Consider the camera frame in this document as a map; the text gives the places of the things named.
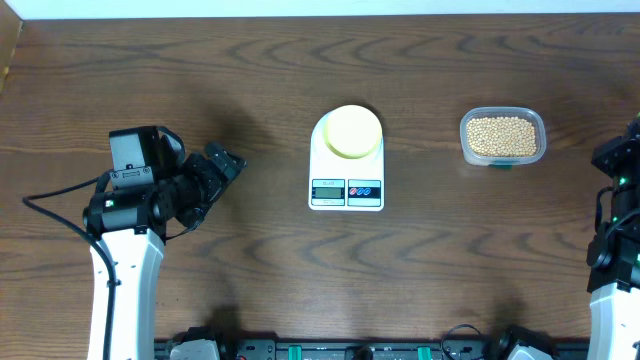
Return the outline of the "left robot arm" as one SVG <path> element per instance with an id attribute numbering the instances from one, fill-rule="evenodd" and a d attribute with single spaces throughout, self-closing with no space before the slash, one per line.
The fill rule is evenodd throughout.
<path id="1" fill-rule="evenodd" d="M 159 178 L 92 197 L 87 229 L 98 239 L 91 251 L 89 358 L 153 358 L 156 287 L 170 238 L 166 224 L 176 219 L 186 232 L 195 230 L 246 166 L 212 142 Z"/>

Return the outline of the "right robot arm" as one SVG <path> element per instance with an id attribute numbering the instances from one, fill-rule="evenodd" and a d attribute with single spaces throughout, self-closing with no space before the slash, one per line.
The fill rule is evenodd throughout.
<path id="1" fill-rule="evenodd" d="M 596 197 L 588 245 L 589 360 L 639 357 L 639 120 L 598 146 L 592 165 L 611 179 Z"/>

